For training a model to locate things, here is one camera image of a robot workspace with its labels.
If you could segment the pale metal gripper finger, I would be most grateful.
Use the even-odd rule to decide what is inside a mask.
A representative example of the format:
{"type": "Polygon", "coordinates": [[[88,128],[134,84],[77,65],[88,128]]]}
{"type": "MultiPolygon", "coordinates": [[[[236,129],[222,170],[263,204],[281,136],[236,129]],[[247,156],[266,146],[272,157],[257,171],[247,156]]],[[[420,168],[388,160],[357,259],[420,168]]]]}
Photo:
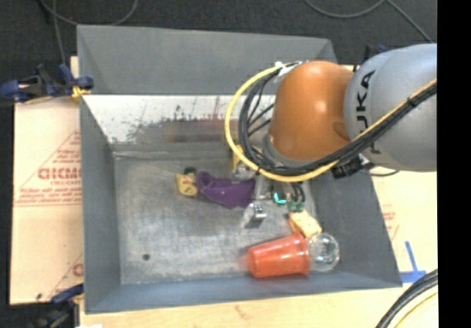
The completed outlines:
{"type": "Polygon", "coordinates": [[[238,166],[233,169],[231,173],[231,180],[234,182],[242,182],[246,180],[253,179],[255,176],[255,171],[245,165],[238,166]]]}
{"type": "Polygon", "coordinates": [[[258,229],[267,217],[267,212],[262,204],[251,203],[247,206],[241,219],[242,229],[258,229]]]}

